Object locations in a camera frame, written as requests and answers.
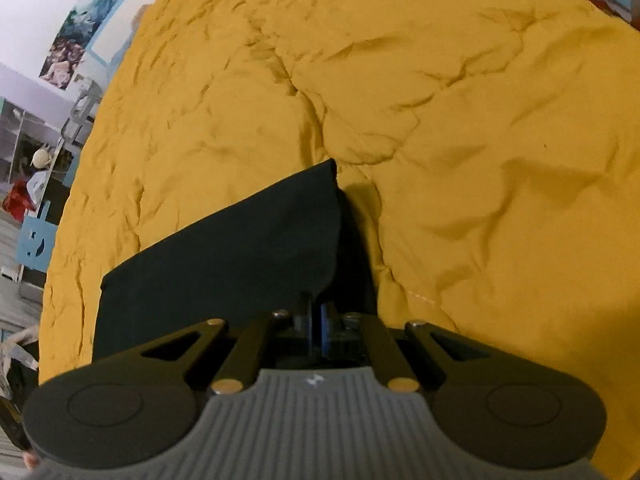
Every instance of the blue chair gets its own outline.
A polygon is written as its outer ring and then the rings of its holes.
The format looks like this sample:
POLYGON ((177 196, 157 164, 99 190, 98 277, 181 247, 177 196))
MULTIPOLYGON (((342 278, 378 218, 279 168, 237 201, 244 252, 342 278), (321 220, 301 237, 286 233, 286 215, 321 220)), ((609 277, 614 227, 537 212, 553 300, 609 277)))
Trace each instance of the blue chair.
POLYGON ((71 165, 69 165, 69 169, 66 170, 66 175, 62 179, 62 185, 64 187, 71 188, 71 184, 73 184, 74 179, 76 177, 76 171, 78 170, 78 164, 80 164, 80 154, 76 153, 74 158, 71 160, 71 165))
POLYGON ((30 269, 47 272, 51 251, 56 242, 57 225, 44 221, 50 202, 42 204, 40 218, 25 216, 20 229, 15 259, 30 269))

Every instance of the poster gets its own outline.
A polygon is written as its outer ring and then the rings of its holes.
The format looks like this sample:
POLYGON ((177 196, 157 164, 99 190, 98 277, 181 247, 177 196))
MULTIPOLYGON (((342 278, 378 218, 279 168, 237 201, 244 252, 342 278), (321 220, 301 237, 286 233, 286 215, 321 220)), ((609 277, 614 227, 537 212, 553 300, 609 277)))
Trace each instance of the poster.
POLYGON ((40 78, 66 90, 94 34, 118 0, 78 0, 60 28, 40 78))

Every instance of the black folded cloth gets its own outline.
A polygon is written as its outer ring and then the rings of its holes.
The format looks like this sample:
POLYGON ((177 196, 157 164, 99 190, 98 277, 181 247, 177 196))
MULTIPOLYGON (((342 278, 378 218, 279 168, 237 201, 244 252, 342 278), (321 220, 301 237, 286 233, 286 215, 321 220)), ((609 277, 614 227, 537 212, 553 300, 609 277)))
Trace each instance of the black folded cloth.
POLYGON ((206 217, 102 280, 94 361, 221 317, 242 328, 303 294, 375 314, 369 262, 329 160, 206 217))

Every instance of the gray ribbed panel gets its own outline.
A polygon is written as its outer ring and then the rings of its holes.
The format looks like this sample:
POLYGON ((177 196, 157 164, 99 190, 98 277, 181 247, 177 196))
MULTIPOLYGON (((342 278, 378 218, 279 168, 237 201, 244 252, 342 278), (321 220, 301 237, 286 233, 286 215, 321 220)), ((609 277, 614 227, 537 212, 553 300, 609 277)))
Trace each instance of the gray ribbed panel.
POLYGON ((212 398, 193 431, 146 464, 112 471, 45 462, 33 480, 604 480, 588 460, 544 472, 476 459, 437 427, 417 394, 370 368, 263 370, 254 387, 212 398), (324 380, 316 386, 315 374, 324 380))

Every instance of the yellow blanket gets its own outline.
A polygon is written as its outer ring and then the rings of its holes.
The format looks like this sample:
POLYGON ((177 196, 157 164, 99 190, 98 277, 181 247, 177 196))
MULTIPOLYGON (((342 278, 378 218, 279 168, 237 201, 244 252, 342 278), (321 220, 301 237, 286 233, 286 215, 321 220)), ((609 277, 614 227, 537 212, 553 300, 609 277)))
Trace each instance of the yellow blanket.
POLYGON ((593 385, 640 466, 640 36, 585 0, 159 0, 58 231, 41 378, 87 364, 105 273, 333 157, 382 319, 593 385))

